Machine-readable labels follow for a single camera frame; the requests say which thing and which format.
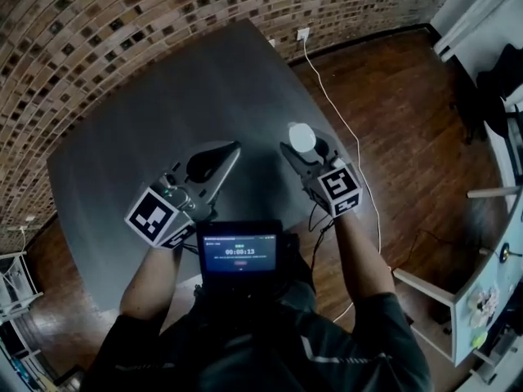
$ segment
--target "electrical cord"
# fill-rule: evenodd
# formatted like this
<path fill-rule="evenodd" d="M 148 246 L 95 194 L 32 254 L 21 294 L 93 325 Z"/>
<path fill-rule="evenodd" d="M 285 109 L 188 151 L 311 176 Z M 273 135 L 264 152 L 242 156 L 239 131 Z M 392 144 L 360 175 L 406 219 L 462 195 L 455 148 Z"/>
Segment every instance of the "electrical cord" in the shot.
<path fill-rule="evenodd" d="M 188 252 L 192 252 L 193 254 L 196 254 L 196 256 L 199 254 L 198 247 L 192 244 L 183 244 L 183 248 L 185 248 Z"/>
<path fill-rule="evenodd" d="M 307 229 L 309 230 L 309 232 L 312 232 L 316 229 L 316 227 L 321 224 L 323 221 L 325 221 L 325 219 L 330 216 L 329 214 L 326 214 L 323 218 L 321 218 L 320 220 L 318 220 L 318 222 L 316 222 L 314 224 L 314 226 L 311 228 L 311 221 L 312 221 L 312 216 L 314 215 L 314 210 L 316 209 L 316 207 L 318 206 L 318 203 L 315 203 L 314 206 L 312 207 L 312 211 L 311 211 L 311 214 L 309 215 L 309 225 L 307 226 Z"/>
<path fill-rule="evenodd" d="M 448 245 L 451 245 L 453 247 L 460 247 L 460 248 L 466 248 L 466 249 L 479 249 L 479 248 L 484 248 L 485 250 L 489 251 L 489 252 L 493 252 L 496 256 L 499 256 L 499 254 L 494 251 L 494 250 L 491 250 L 490 248 L 487 248 L 487 247 L 483 247 L 481 245 L 467 245 L 467 244 L 463 244 L 463 243 L 458 243 L 457 241 L 449 241 L 449 240 L 446 240 L 446 239 L 442 239 L 440 237 L 438 237 L 436 234 L 432 233 L 431 231 L 428 231 L 426 229 L 423 229 L 423 228 L 418 228 L 418 230 L 416 231 L 416 236 L 414 237 L 414 240 L 412 241 L 412 244 L 410 245 L 410 250 L 409 250 L 409 255 L 407 256 L 407 260 L 405 260 L 403 263 L 401 263 L 398 267 L 401 267 L 402 265 L 406 264 L 409 260 L 410 260 L 410 257 L 412 256 L 412 253 L 414 251 L 414 246 L 416 245 L 416 242 L 418 241 L 418 238 L 419 238 L 419 235 L 421 233 L 425 233 L 425 234 L 428 234 L 430 235 L 431 237 L 433 237 L 436 241 L 442 243 L 442 244 L 448 244 Z"/>
<path fill-rule="evenodd" d="M 303 39 L 303 53 L 305 54 L 305 58 L 306 58 L 307 62 L 309 63 L 311 68 L 314 70 L 314 72 L 318 76 L 318 81 L 320 82 L 321 90 L 323 90 L 325 98 L 332 105 L 332 107 L 336 111 L 337 115 L 342 120 L 343 124 L 346 126 L 346 128 L 349 130 L 349 132 L 352 134 L 352 136 L 354 137 L 354 139 L 356 141 L 356 148 L 357 148 L 357 153 L 358 153 L 358 170 L 360 171 L 360 174 L 363 177 L 363 181 L 365 182 L 365 186 L 367 187 L 367 190 L 369 191 L 370 200 L 371 200 L 371 202 L 372 202 L 372 204 L 374 206 L 374 211 L 376 211 L 376 217 L 378 218 L 378 252 L 381 254 L 382 253 L 382 231 L 381 231 L 380 220 L 379 220 L 379 212 L 378 212 L 378 208 L 376 207 L 376 203 L 374 202 L 374 196 L 373 196 L 372 191 L 370 190 L 369 183 L 367 183 L 367 179 L 365 178 L 365 174 L 361 171 L 360 140 L 358 139 L 356 134 L 352 131 L 351 127 L 349 127 L 348 123 L 343 118 L 342 114 L 340 114 L 339 110 L 337 110 L 336 105 L 333 103 L 332 100 L 330 100 L 330 97 L 327 94 L 327 91 L 325 90 L 324 84 L 321 81 L 320 73 L 318 73 L 318 70 L 311 63 L 311 60 L 309 60 L 309 56 L 307 55 L 306 39 Z"/>
<path fill-rule="evenodd" d="M 309 65 L 311 66 L 311 68 L 314 70 L 314 72 L 316 73 L 316 75 L 318 76 L 318 81 L 320 82 L 320 87 L 321 87 L 321 90 L 323 91 L 324 95 L 325 95 L 325 98 L 329 101 L 329 103 L 331 104 L 331 106 L 334 108 L 334 110 L 336 111 L 338 117 L 342 120 L 343 124 L 346 126 L 346 128 L 349 130 L 349 132 L 352 134 L 352 136 L 354 137 L 355 141 L 356 141 L 356 148 L 357 148 L 357 153 L 358 153 L 358 170 L 360 171 L 360 174 L 361 176 L 363 177 L 363 181 L 365 182 L 365 186 L 367 187 L 367 190 L 369 191 L 369 196 L 370 196 L 370 200 L 373 204 L 373 207 L 374 207 L 374 211 L 376 211 L 376 217 L 378 218 L 378 253 L 381 255 L 382 254 L 382 230 L 381 230 L 381 226 L 380 226 L 380 220 L 379 220 L 379 212 L 378 212 L 378 208 L 376 207 L 376 202 L 374 202 L 374 196 L 373 196 L 373 192 L 370 190 L 370 186 L 369 186 L 369 183 L 367 182 L 367 179 L 365 178 L 365 174 L 361 171 L 361 156 L 360 156 L 360 140 L 358 139 L 358 137 L 356 136 L 356 134 L 352 131 L 351 127 L 349 127 L 349 124 L 345 121 L 345 119 L 343 118 L 343 116 L 340 114 L 339 110 L 337 110 L 337 107 L 336 105 L 333 103 L 332 100 L 330 100 L 330 97 L 329 95 L 327 94 L 327 91 L 325 90 L 325 87 L 324 87 L 324 84 L 322 83 L 321 81 L 321 76 L 320 76 L 320 73 L 318 73 L 318 70 L 314 67 L 314 65 L 311 63 L 311 60 L 309 60 L 309 56 L 307 55 L 307 48 L 306 48 L 306 39 L 303 39 L 303 53 L 305 55 L 305 58 L 307 60 L 307 62 L 309 63 Z M 329 224 L 322 229 L 322 231 L 326 231 L 326 230 L 329 230 L 329 228 L 331 227 L 330 225 L 330 222 Z M 320 237 L 321 237 L 321 240 L 323 241 L 323 235 L 324 235 L 324 232 L 321 232 L 320 234 Z M 313 253 L 312 255 L 312 264 L 314 264 L 314 259 L 315 259 L 315 252 Z M 337 322 L 343 315 L 345 315 L 349 309 L 354 305 L 353 302 L 351 302 L 351 304 L 341 313 L 339 314 L 333 321 L 334 322 Z"/>
<path fill-rule="evenodd" d="M 316 253 L 318 252 L 318 248 L 320 248 L 320 245 L 324 240 L 325 233 L 329 231 L 329 229 L 331 229 L 333 225 L 334 219 L 331 219 L 330 222 L 320 230 L 320 236 L 318 237 L 316 245 L 314 246 L 314 251 L 312 252 L 311 273 L 314 271 L 314 265 L 316 263 Z"/>

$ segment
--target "wall outlet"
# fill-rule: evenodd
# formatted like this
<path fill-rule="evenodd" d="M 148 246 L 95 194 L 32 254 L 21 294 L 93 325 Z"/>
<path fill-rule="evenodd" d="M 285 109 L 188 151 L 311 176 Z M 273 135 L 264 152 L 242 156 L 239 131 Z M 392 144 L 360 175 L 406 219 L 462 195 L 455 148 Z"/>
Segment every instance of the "wall outlet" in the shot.
<path fill-rule="evenodd" d="M 311 31 L 311 28 L 303 28 L 303 29 L 299 29 L 297 31 L 297 36 L 296 36 L 296 40 L 297 41 L 301 41 L 303 39 L 307 40 L 307 38 L 309 38 L 309 32 Z"/>

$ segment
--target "black sleeve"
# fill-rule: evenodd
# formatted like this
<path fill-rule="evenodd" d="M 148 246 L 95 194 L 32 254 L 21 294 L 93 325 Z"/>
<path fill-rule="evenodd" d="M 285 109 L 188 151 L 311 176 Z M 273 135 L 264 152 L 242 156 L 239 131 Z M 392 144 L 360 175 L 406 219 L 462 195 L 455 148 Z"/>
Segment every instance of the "black sleeve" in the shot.
<path fill-rule="evenodd" d="M 355 303 L 353 338 L 372 354 L 384 353 L 404 390 L 431 390 L 427 361 L 393 293 Z"/>
<path fill-rule="evenodd" d="M 147 359 L 158 334 L 157 322 L 120 315 L 87 371 L 81 391 L 103 390 L 116 365 L 132 366 Z"/>

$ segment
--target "black cable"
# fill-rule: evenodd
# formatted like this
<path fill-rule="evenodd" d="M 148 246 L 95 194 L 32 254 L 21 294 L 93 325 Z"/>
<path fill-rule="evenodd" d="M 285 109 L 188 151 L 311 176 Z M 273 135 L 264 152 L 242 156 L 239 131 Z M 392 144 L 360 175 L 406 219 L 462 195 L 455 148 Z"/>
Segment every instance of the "black cable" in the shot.
<path fill-rule="evenodd" d="M 316 227 L 317 227 L 319 224 L 321 224 L 321 223 L 325 220 L 325 218 L 326 218 L 327 216 L 330 216 L 329 214 L 325 215 L 323 218 L 321 218 L 320 220 L 318 220 L 318 222 L 316 222 L 316 223 L 314 224 L 314 226 L 311 228 L 312 216 L 314 215 L 314 211 L 315 211 L 315 209 L 316 209 L 317 206 L 318 206 L 318 203 L 315 203 L 314 206 L 312 207 L 311 214 L 309 215 L 309 225 L 307 226 L 307 228 L 309 229 L 309 232 L 314 231 L 314 230 L 316 229 Z"/>
<path fill-rule="evenodd" d="M 198 248 L 195 245 L 191 244 L 183 244 L 183 248 L 185 248 L 188 252 L 192 252 L 193 254 L 196 254 L 196 256 L 199 254 Z"/>
<path fill-rule="evenodd" d="M 405 260 L 403 263 L 401 263 L 398 267 L 401 267 L 402 265 L 406 264 L 410 260 L 410 257 L 412 256 L 412 252 L 414 250 L 414 246 L 416 245 L 416 241 L 418 241 L 418 237 L 419 237 L 420 233 L 422 233 L 422 232 L 424 232 L 426 234 L 429 234 L 434 239 L 436 239 L 437 241 L 439 241 L 440 243 L 443 243 L 443 244 L 448 244 L 448 245 L 451 245 L 453 247 L 461 247 L 461 248 L 467 248 L 467 249 L 484 248 L 485 250 L 493 252 L 496 256 L 498 256 L 498 253 L 496 251 L 494 251 L 494 250 L 491 250 L 490 248 L 483 247 L 481 245 L 480 246 L 475 246 L 475 245 L 467 245 L 467 244 L 458 243 L 456 241 L 449 241 L 449 240 L 442 239 L 442 238 L 438 237 L 436 234 L 432 233 L 431 231 L 427 231 L 426 229 L 423 229 L 423 228 L 418 228 L 418 230 L 416 231 L 416 236 L 414 237 L 414 240 L 412 241 L 412 245 L 410 246 L 409 256 L 407 257 L 407 260 Z"/>
<path fill-rule="evenodd" d="M 325 233 L 331 229 L 334 225 L 334 219 L 332 219 L 326 226 L 324 226 L 320 230 L 320 236 L 318 237 L 318 240 L 316 241 L 316 245 L 314 246 L 314 251 L 312 252 L 312 262 L 311 262 L 311 273 L 314 272 L 314 265 L 316 263 L 316 253 L 318 252 L 318 248 L 320 248 L 321 243 L 324 240 Z"/>

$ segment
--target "white cable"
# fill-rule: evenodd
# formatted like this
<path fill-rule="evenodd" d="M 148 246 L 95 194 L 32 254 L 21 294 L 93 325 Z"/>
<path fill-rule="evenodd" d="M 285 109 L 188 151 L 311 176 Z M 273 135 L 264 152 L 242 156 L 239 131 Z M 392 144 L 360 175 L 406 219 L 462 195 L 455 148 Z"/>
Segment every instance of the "white cable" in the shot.
<path fill-rule="evenodd" d="M 357 152 L 358 152 L 358 170 L 360 171 L 360 174 L 363 177 L 363 181 L 365 182 L 365 186 L 367 186 L 367 190 L 369 191 L 370 200 L 373 203 L 374 211 L 376 211 L 376 217 L 378 218 L 378 253 L 382 254 L 382 231 L 381 231 L 380 222 L 379 222 L 379 212 L 378 212 L 378 208 L 376 207 L 376 203 L 374 202 L 373 192 L 370 190 L 369 183 L 367 183 L 367 179 L 365 178 L 365 174 L 363 174 L 363 172 L 361 171 L 361 166 L 360 166 L 360 140 L 358 139 L 356 134 L 352 131 L 351 127 L 349 127 L 349 124 L 345 121 L 343 116 L 339 113 L 339 111 L 337 110 L 336 105 L 333 103 L 332 100 L 330 100 L 330 97 L 327 94 L 327 91 L 325 90 L 324 84 L 321 82 L 320 73 L 318 73 L 318 70 L 316 68 L 314 68 L 314 65 L 311 63 L 311 60 L 309 60 L 309 57 L 307 55 L 306 39 L 303 39 L 303 53 L 305 54 L 305 58 L 306 58 L 307 62 L 309 63 L 311 68 L 314 70 L 314 72 L 318 76 L 318 81 L 320 82 L 321 90 L 324 91 L 325 98 L 329 101 L 329 103 L 331 104 L 331 106 L 334 108 L 334 110 L 336 111 L 337 115 L 339 116 L 339 118 L 342 120 L 343 124 L 346 126 L 346 128 L 349 130 L 349 132 L 352 134 L 352 136 L 354 136 L 354 139 L 356 140 L 356 148 L 357 148 Z M 338 315 L 334 319 L 334 322 L 337 322 L 343 315 L 345 315 L 349 311 L 349 309 L 352 308 L 353 305 L 354 305 L 354 302 L 351 302 L 351 304 L 348 306 L 348 308 L 346 310 L 344 310 L 340 315 Z"/>

